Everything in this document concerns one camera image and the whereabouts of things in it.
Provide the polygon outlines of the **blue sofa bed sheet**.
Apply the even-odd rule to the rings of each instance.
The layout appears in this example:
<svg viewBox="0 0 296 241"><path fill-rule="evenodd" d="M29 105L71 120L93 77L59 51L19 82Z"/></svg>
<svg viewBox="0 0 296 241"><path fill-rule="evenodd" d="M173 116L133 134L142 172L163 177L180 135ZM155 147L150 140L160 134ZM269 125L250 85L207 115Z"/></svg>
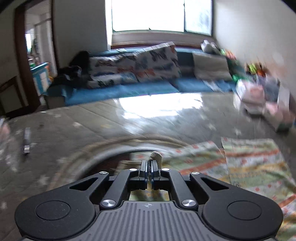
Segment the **blue sofa bed sheet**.
<svg viewBox="0 0 296 241"><path fill-rule="evenodd" d="M135 97L142 95L169 94L169 93L201 93L213 92L213 89L196 79L194 75L193 54L204 55L201 50L176 48L182 76L178 79L156 80L154 82L119 84L111 87L96 89L72 88L67 85L58 85L48 88L44 99L48 108L59 108L108 100L113 98Z"/></svg>

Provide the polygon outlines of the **tissue pack pink green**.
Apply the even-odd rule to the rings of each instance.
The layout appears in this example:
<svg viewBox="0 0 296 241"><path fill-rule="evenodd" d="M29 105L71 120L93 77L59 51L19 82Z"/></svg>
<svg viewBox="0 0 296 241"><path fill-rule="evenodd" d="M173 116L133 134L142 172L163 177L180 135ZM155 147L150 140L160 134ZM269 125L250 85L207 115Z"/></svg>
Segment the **tissue pack pink green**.
<svg viewBox="0 0 296 241"><path fill-rule="evenodd" d="M236 93L248 114L263 116L276 132L288 131L295 124L295 114L290 111L290 91L286 87L240 79Z"/></svg>

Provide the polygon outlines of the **grey cushion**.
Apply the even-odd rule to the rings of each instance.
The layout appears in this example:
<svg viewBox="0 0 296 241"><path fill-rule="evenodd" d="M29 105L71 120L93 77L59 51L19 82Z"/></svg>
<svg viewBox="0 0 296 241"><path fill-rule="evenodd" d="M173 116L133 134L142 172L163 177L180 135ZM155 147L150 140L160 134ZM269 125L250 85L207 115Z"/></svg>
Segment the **grey cushion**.
<svg viewBox="0 0 296 241"><path fill-rule="evenodd" d="M226 57L198 53L193 53L192 55L194 74L197 79L206 81L232 80Z"/></svg>

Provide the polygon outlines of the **white plush toy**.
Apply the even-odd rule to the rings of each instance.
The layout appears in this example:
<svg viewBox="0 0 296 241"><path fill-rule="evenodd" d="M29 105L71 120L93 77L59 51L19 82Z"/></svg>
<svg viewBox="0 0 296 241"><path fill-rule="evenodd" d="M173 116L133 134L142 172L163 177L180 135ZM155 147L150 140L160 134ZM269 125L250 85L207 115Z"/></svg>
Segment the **white plush toy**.
<svg viewBox="0 0 296 241"><path fill-rule="evenodd" d="M209 42L208 40L204 40L201 43L201 49L207 54L220 55L220 48L214 42Z"/></svg>

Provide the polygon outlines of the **black marker pen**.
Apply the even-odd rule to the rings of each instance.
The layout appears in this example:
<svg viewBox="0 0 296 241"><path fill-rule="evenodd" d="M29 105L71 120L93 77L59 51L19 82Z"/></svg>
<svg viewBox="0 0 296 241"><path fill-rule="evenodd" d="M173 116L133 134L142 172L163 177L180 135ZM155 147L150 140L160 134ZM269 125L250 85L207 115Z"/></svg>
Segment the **black marker pen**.
<svg viewBox="0 0 296 241"><path fill-rule="evenodd" d="M25 128L23 130L23 154L27 155L30 153L31 146L31 129Z"/></svg>

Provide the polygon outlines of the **blue white cabinet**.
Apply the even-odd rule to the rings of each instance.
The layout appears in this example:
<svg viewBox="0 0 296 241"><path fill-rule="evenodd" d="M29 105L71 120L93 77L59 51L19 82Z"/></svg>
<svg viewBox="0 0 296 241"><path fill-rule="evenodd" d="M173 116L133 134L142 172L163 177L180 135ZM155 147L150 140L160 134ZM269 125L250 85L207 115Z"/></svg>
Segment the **blue white cabinet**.
<svg viewBox="0 0 296 241"><path fill-rule="evenodd" d="M44 62L36 67L30 69L34 81L34 85L37 91L37 95L44 94L51 84L49 78L49 63Z"/></svg>

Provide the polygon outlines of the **butterfly print pillow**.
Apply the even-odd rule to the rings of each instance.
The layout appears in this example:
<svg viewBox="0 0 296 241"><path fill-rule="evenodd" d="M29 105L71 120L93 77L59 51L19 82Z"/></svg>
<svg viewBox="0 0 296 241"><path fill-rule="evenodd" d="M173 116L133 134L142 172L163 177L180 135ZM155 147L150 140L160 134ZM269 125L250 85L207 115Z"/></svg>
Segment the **butterfly print pillow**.
<svg viewBox="0 0 296 241"><path fill-rule="evenodd" d="M175 44L163 43L131 53L90 58L87 87L153 82L181 76Z"/></svg>

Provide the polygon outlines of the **green framed window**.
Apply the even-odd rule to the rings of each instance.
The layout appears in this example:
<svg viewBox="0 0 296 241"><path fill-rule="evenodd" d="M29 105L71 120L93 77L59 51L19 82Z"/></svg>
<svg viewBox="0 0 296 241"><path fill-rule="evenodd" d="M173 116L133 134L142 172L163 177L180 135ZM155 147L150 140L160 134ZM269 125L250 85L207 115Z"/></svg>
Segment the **green framed window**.
<svg viewBox="0 0 296 241"><path fill-rule="evenodd" d="M112 33L168 32L211 36L213 1L105 1Z"/></svg>

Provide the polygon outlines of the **black bag on sofa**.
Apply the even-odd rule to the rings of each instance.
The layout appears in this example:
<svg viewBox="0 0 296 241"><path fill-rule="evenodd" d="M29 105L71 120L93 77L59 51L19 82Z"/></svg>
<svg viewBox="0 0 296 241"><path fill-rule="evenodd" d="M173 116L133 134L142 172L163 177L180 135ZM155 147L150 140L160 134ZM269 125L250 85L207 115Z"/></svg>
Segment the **black bag on sofa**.
<svg viewBox="0 0 296 241"><path fill-rule="evenodd" d="M78 89L86 88L87 82L90 80L90 54L87 51L80 51L67 67L59 69L50 88L61 85Z"/></svg>

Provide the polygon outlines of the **colourful patterned child garment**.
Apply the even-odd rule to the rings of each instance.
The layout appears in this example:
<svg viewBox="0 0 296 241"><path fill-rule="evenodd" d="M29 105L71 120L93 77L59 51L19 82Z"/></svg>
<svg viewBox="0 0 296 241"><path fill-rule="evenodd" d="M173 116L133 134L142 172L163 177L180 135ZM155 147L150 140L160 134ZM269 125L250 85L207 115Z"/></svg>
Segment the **colourful patterned child garment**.
<svg viewBox="0 0 296 241"><path fill-rule="evenodd" d="M191 172L219 179L275 201L283 212L278 240L295 240L295 180L272 139L222 138L192 145L167 142L162 165L183 175Z"/></svg>

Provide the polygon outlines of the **colourful plush toys pile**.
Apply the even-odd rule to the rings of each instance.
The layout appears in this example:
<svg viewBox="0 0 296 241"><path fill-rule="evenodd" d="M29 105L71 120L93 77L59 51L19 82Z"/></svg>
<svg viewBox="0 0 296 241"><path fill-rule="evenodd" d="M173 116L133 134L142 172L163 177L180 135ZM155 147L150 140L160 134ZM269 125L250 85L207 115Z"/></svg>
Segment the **colourful plush toys pile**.
<svg viewBox="0 0 296 241"><path fill-rule="evenodd" d="M239 79L256 80L256 77L271 77L269 69L261 62L240 62L235 55L226 49L220 50L221 55L226 57L230 75L237 82Z"/></svg>

